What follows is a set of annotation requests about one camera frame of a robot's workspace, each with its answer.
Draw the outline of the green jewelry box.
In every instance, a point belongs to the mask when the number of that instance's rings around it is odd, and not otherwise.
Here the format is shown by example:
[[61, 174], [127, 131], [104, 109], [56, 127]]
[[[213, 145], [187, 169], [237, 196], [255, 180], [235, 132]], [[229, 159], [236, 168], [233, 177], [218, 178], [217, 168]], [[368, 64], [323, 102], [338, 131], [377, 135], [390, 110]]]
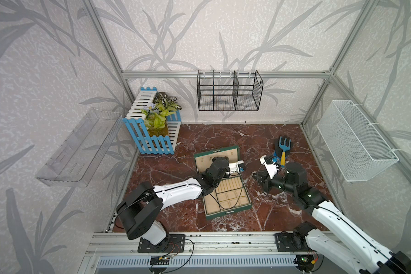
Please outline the green jewelry box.
[[[231, 146], [218, 148], [194, 155], [198, 172], [204, 172], [212, 164], [215, 157], [228, 157], [229, 163], [242, 161], [239, 159], [240, 148]], [[220, 218], [252, 208], [251, 198], [243, 181], [242, 173], [223, 178], [212, 193], [203, 198], [205, 217], [207, 220]]]

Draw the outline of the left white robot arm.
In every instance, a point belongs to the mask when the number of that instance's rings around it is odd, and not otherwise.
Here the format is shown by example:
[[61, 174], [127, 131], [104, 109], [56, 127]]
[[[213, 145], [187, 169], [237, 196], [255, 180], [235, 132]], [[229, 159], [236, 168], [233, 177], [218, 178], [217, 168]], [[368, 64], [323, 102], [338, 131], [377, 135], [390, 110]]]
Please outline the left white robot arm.
[[143, 238], [157, 246], [169, 239], [169, 233], [156, 220], [159, 213], [174, 204], [209, 195], [230, 171], [227, 157], [215, 157], [209, 168], [185, 181], [164, 186], [143, 182], [117, 205], [117, 219], [128, 239]]

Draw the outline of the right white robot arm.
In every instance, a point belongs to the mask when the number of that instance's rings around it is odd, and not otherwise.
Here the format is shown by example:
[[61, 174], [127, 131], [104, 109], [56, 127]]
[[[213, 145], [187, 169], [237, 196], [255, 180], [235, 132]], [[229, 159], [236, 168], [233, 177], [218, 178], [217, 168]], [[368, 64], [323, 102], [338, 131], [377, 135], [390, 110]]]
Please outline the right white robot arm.
[[332, 241], [305, 222], [293, 232], [297, 242], [305, 243], [349, 274], [411, 274], [411, 259], [401, 251], [392, 252], [349, 220], [323, 193], [309, 185], [301, 164], [286, 163], [284, 175], [280, 175], [278, 163], [266, 158], [261, 158], [260, 163], [266, 169], [254, 173], [253, 178], [265, 192], [277, 188], [292, 195], [297, 206], [341, 241]]

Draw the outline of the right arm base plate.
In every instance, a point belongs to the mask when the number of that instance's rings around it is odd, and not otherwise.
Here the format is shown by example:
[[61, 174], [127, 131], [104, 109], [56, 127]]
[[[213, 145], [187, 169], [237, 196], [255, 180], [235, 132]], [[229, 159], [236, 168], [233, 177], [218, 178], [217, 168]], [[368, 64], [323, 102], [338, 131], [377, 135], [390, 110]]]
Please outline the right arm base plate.
[[278, 252], [308, 252], [305, 238], [300, 234], [287, 231], [274, 234], [275, 244]]

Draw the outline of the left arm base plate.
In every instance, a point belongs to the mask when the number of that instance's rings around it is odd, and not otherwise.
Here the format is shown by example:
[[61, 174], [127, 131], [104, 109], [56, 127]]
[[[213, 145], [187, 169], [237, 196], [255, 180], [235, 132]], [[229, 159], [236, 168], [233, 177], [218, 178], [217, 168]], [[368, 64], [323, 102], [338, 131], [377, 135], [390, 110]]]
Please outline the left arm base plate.
[[185, 247], [185, 234], [168, 234], [159, 244], [140, 238], [138, 253], [182, 253]]

